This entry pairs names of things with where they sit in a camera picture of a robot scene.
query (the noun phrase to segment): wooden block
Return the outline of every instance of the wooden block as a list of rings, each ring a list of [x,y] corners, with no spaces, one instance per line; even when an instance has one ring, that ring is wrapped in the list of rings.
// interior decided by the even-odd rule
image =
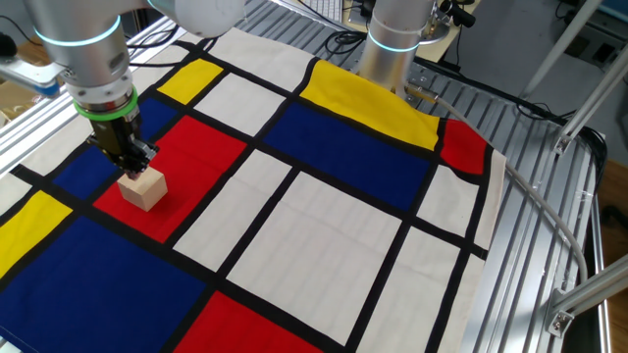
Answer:
[[[168,192],[164,175],[150,167],[137,180],[122,176],[118,179],[118,186],[125,200],[146,212]]]

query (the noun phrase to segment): mondrian-pattern mat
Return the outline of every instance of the mondrian-pattern mat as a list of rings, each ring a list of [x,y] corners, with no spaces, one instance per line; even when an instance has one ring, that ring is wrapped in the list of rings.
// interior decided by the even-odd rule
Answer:
[[[297,49],[235,29],[205,43],[153,85],[134,75],[169,187],[150,212],[81,118],[0,179],[0,336],[25,352],[457,351],[504,158]]]

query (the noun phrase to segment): yellow square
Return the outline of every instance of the yellow square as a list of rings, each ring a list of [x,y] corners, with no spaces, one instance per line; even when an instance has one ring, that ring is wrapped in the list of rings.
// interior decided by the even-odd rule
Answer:
[[[42,191],[32,195],[18,214],[0,227],[0,278],[71,212]]]
[[[398,140],[434,151],[440,119],[326,61],[314,67],[301,97]]]
[[[181,68],[157,90],[187,104],[222,71],[221,67],[198,59]]]

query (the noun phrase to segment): blue square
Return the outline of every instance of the blue square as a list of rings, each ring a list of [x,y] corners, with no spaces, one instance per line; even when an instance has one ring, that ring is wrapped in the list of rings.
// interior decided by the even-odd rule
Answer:
[[[0,335],[25,352],[157,352],[204,288],[79,218],[0,292]]]
[[[177,114],[175,109],[152,98],[140,104],[139,111],[142,118],[141,137],[145,140],[150,139]],[[73,160],[53,182],[84,200],[117,169],[98,148],[92,146]]]
[[[53,182],[84,200],[117,169],[98,148],[91,146],[73,160]]]
[[[159,101],[148,98],[139,105],[139,113],[141,114],[141,137],[147,140],[171,121],[177,111]]]
[[[425,160],[297,103],[288,107],[264,142],[401,210],[409,209],[430,167]]]

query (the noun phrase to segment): red square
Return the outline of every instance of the red square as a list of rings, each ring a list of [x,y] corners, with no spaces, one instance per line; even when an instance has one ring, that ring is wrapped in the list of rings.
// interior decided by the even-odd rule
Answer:
[[[217,291],[175,352],[313,353],[320,350]]]
[[[196,207],[245,147],[193,118],[183,117],[157,142],[150,166],[166,177],[168,193],[149,212],[123,199],[116,183],[94,203],[151,238],[164,242]]]
[[[481,175],[487,142],[467,124],[447,120],[441,157],[462,172]]]

